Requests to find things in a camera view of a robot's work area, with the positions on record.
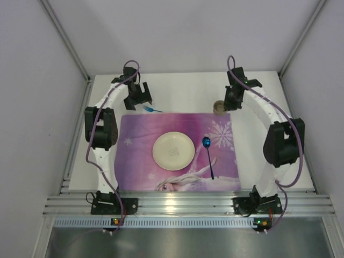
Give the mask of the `small beige cup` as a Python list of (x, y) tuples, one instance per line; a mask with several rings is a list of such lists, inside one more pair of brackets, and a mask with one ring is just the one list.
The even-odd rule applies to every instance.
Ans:
[(225, 107), (224, 107), (224, 101), (216, 101), (216, 102), (214, 102), (214, 104), (213, 104), (213, 113), (216, 116), (224, 116), (227, 113), (227, 111), (225, 110)]

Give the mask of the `blue plastic fork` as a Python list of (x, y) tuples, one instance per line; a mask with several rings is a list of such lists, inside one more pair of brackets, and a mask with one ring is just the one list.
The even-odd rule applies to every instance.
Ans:
[(147, 106), (147, 105), (143, 105), (142, 108), (144, 110), (146, 110), (147, 112), (158, 112), (158, 113), (163, 113), (163, 111), (160, 111), (160, 110), (157, 110), (157, 109), (154, 109), (150, 106)]

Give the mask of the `blue plastic spoon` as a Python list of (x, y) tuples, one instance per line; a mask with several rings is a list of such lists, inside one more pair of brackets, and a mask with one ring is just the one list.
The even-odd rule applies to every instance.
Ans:
[(210, 152), (209, 152), (209, 148), (211, 146), (211, 140), (209, 137), (204, 137), (202, 139), (202, 145), (203, 147), (207, 150), (207, 156), (208, 156), (208, 160), (209, 160), (209, 166), (210, 166), (210, 173), (211, 173), (211, 179), (214, 180), (214, 173), (213, 173), (213, 169), (212, 169), (212, 161), (210, 159)]

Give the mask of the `cream round plate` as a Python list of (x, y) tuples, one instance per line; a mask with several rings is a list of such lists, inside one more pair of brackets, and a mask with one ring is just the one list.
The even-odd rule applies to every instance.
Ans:
[(195, 156), (193, 141), (181, 132), (168, 132), (157, 138), (152, 148), (155, 163), (169, 171), (186, 168)]

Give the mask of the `purple pink printed cloth mat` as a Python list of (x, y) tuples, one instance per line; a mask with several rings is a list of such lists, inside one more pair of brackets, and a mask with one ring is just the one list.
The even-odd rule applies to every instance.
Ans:
[[(168, 132), (186, 134), (195, 145), (195, 156), (182, 170), (159, 167), (152, 154), (157, 138)], [(207, 150), (209, 137), (211, 179)], [(124, 191), (239, 191), (241, 183), (230, 114), (158, 113), (127, 114), (121, 118), (114, 172)]]

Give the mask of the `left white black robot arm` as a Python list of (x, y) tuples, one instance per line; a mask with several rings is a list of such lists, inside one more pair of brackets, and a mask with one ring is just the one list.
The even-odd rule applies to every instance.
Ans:
[(138, 104), (152, 104), (147, 82), (140, 82), (139, 67), (124, 66), (114, 78), (104, 97), (84, 110), (84, 134), (88, 143), (85, 160), (98, 174), (98, 189), (102, 194), (116, 194), (118, 182), (114, 172), (113, 150), (119, 137), (115, 110), (122, 104), (135, 110)]

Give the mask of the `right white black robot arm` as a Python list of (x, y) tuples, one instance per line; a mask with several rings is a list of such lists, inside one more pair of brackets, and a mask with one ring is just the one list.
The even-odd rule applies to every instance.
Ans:
[(300, 118), (293, 119), (270, 100), (257, 79), (249, 80), (243, 68), (227, 72), (224, 108), (235, 111), (246, 104), (267, 129), (263, 144), (266, 165), (259, 181), (249, 194), (253, 207), (270, 203), (277, 198), (277, 188), (294, 186), (302, 173), (305, 124)]

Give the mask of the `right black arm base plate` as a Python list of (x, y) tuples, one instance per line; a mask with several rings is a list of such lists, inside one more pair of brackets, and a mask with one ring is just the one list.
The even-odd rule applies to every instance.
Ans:
[(234, 214), (249, 217), (254, 214), (281, 214), (283, 211), (280, 198), (277, 195), (252, 200), (249, 197), (236, 197), (232, 199)]

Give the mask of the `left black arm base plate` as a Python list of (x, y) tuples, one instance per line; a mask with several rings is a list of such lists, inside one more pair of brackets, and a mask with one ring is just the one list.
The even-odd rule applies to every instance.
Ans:
[[(123, 214), (133, 215), (138, 210), (137, 198), (122, 198)], [(110, 200), (97, 200), (94, 199), (91, 207), (92, 215), (121, 215), (121, 206), (117, 199)]]

